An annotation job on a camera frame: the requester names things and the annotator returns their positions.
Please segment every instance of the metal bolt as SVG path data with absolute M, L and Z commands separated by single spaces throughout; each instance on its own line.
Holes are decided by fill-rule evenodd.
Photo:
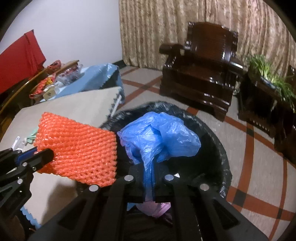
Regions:
M 127 182 L 131 182 L 133 180 L 133 176 L 132 175 L 126 175 L 124 177 L 124 179 L 127 181 Z
M 208 184 L 203 183 L 203 184 L 200 185 L 200 189 L 203 190 L 203 191 L 207 191 L 207 190 L 209 190 L 209 188 L 210 187 L 209 187 Z
M 95 192 L 95 191 L 97 191 L 99 189 L 99 187 L 97 186 L 97 185 L 91 185 L 90 187 L 89 187 L 89 190 L 91 191 L 91 192 Z
M 168 175 L 165 175 L 165 179 L 166 179 L 167 181 L 172 181 L 172 180 L 174 180 L 174 176 L 171 175 L 171 174 L 168 174 Z

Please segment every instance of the orange package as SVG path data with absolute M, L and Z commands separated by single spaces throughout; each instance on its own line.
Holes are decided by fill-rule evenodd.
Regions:
M 100 187 L 111 185 L 116 175 L 116 135 L 114 132 L 84 125 L 44 112 L 34 146 L 37 151 L 50 148 L 52 162 L 39 173 L 62 177 Z

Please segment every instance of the gold patterned curtain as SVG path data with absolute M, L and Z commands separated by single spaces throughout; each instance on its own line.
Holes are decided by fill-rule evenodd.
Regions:
M 282 76 L 296 67 L 295 41 L 263 0 L 119 0 L 123 60 L 127 65 L 162 69 L 162 43 L 184 44 L 187 24 L 211 22 L 239 33 L 238 58 L 263 54 Z

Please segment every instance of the white wall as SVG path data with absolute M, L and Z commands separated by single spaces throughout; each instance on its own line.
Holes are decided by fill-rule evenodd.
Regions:
M 33 0 L 0 42 L 0 53 L 34 29 L 44 66 L 79 59 L 84 66 L 122 59 L 118 0 Z

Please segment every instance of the tiled floor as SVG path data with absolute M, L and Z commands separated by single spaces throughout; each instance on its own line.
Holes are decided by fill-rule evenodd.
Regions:
M 197 115 L 223 144 L 232 172 L 226 197 L 270 240 L 277 240 L 296 212 L 296 169 L 274 150 L 266 133 L 238 119 L 238 101 L 232 98 L 224 122 L 208 113 L 159 95 L 161 71 L 127 66 L 120 70 L 126 94 L 119 110 L 150 101 L 167 101 Z

